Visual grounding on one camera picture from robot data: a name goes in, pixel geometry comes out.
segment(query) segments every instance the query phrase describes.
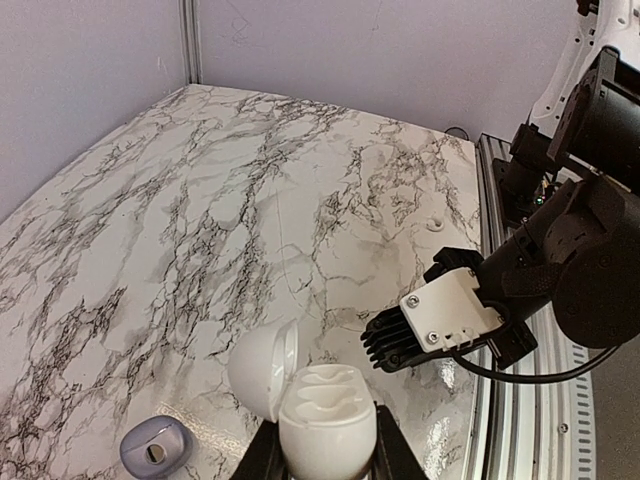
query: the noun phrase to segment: white marble pattern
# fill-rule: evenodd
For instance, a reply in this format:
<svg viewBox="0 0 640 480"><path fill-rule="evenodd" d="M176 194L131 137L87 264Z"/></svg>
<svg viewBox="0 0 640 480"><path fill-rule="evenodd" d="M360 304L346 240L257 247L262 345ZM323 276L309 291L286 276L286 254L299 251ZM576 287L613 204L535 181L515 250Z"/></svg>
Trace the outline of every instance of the white marble pattern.
<svg viewBox="0 0 640 480"><path fill-rule="evenodd" d="M308 362L362 369L431 478L460 478L473 379L451 361L373 371L359 335L440 247L478 242L471 143L182 89L0 226L0 478L127 478L120 440L160 413L197 437L174 478L228 478L260 423L229 389L229 352L292 319Z"/></svg>

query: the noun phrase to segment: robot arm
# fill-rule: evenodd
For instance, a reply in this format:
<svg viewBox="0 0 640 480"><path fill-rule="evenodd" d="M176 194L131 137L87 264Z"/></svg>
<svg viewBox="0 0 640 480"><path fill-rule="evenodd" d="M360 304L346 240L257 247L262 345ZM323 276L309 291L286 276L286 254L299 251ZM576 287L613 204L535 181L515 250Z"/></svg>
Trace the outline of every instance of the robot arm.
<svg viewBox="0 0 640 480"><path fill-rule="evenodd" d="M638 42L640 18L627 0L579 3L587 8L579 28L598 9L593 48L580 50L590 63L578 68L565 50L561 68L580 72L580 81L564 97L569 83L559 87L556 72L514 139L513 160L494 164L505 223L517 229L487 259L439 252L426 285L367 325L362 340L375 367L393 372L488 345L507 368L537 347L524 321L549 302L583 346L613 348L640 333L640 73L625 61L640 63L640 55L621 53L629 32ZM558 102L560 118L544 114ZM536 206L545 173L563 167L582 180L567 180Z"/></svg>

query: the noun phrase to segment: screw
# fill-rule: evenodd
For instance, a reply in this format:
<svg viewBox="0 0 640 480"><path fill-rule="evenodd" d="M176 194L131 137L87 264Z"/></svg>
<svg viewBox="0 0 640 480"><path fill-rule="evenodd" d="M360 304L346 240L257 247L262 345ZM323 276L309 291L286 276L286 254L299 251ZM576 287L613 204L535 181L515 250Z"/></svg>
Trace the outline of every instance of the screw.
<svg viewBox="0 0 640 480"><path fill-rule="evenodd" d="M438 343L438 340L440 340L440 335L438 335L436 332L429 332L427 334L427 342L429 342L431 345L435 345L436 343Z"/></svg>
<svg viewBox="0 0 640 480"><path fill-rule="evenodd" d="M420 299L417 295L409 295L409 298L407 298L407 307L409 308L416 308L419 303Z"/></svg>

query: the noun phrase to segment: white bottle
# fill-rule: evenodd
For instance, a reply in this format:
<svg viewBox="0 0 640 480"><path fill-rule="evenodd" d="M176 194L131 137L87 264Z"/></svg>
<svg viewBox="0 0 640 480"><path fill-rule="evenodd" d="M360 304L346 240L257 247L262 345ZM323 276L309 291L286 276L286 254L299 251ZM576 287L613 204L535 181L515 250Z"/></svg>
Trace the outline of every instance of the white bottle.
<svg viewBox="0 0 640 480"><path fill-rule="evenodd" d="M376 444L376 408L362 373L348 365L297 370L298 328L266 326L238 341L231 388L254 414L279 422L287 468L296 480L360 480Z"/></svg>

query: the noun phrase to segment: white flip cap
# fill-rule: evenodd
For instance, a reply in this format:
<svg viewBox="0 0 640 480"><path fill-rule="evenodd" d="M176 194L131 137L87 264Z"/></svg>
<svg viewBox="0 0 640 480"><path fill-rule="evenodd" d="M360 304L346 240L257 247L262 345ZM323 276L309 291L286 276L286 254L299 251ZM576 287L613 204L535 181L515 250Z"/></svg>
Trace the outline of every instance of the white flip cap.
<svg viewBox="0 0 640 480"><path fill-rule="evenodd" d="M245 333L231 353L227 365L231 389L251 412L276 423L297 363L296 322L257 328Z"/></svg>

